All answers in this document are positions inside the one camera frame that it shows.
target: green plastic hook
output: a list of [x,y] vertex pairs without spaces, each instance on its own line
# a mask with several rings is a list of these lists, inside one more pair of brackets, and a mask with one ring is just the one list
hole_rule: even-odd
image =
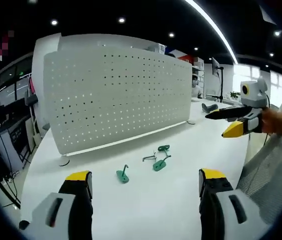
[[157,150],[159,151],[159,152],[165,152],[165,155],[167,156],[167,157],[171,157],[171,155],[168,155],[168,153],[167,153],[167,150],[170,148],[170,145],[164,145],[164,146],[159,146],[158,148],[157,148]]
[[166,164],[166,159],[170,158],[171,156],[166,156],[165,159],[157,161],[155,164],[153,164],[153,170],[158,172],[161,169],[163,169]]
[[116,171],[117,178],[123,184],[126,184],[127,182],[129,182],[129,178],[125,174],[126,168],[129,168],[129,166],[128,165],[124,165],[123,171],[121,171],[121,170]]

